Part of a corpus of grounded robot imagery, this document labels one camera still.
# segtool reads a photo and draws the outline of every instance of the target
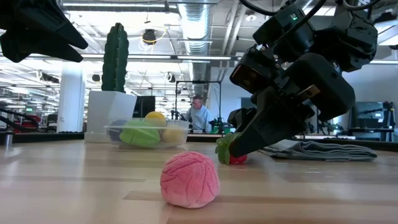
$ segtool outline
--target folded towel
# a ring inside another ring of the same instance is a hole
[[[260,150],[272,157],[317,161],[372,161],[377,154],[368,147],[282,140]]]

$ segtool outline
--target clear plastic bin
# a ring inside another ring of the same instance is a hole
[[[167,148],[187,142],[188,121],[162,119],[111,119],[105,126],[110,143],[131,148]]]

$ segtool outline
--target wooden table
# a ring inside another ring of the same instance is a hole
[[[259,152],[224,166],[214,144],[125,150],[64,141],[0,150],[0,223],[398,223],[398,154],[374,162],[274,160]],[[201,209],[164,203],[163,163],[185,150],[210,156],[221,195]]]

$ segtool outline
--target man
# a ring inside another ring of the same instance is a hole
[[[192,119],[192,128],[194,130],[205,130],[206,133],[210,133],[210,110],[202,105],[202,103],[203,98],[201,96],[193,97],[192,107],[188,110],[187,115],[185,115],[185,119],[187,121],[190,118]]]

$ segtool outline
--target yellow ball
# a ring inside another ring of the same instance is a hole
[[[144,121],[150,123],[155,127],[164,127],[166,126],[166,118],[161,112],[153,111],[145,116]]]
[[[175,124],[167,125],[162,135],[163,142],[185,144],[187,141],[187,131]]]

